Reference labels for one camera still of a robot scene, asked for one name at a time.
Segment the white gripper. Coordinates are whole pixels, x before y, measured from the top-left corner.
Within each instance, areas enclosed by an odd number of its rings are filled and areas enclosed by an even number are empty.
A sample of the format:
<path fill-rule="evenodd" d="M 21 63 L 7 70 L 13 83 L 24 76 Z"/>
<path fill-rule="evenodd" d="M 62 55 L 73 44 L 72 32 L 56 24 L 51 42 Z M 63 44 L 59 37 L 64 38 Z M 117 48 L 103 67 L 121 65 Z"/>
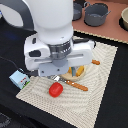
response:
<path fill-rule="evenodd" d="M 95 42 L 87 38 L 52 45 L 34 34 L 24 44 L 25 65 L 33 76 L 65 74 L 70 67 L 90 64 L 94 47 Z"/>

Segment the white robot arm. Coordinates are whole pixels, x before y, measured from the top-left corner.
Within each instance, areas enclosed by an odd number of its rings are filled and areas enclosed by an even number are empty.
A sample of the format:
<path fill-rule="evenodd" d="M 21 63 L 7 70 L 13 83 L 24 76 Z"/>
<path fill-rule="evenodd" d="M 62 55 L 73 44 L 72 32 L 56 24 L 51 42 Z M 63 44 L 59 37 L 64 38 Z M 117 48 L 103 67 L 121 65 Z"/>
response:
<path fill-rule="evenodd" d="M 92 62 L 94 42 L 73 39 L 73 0 L 0 0 L 0 11 L 10 25 L 35 31 L 24 44 L 33 76 L 65 74 Z"/>

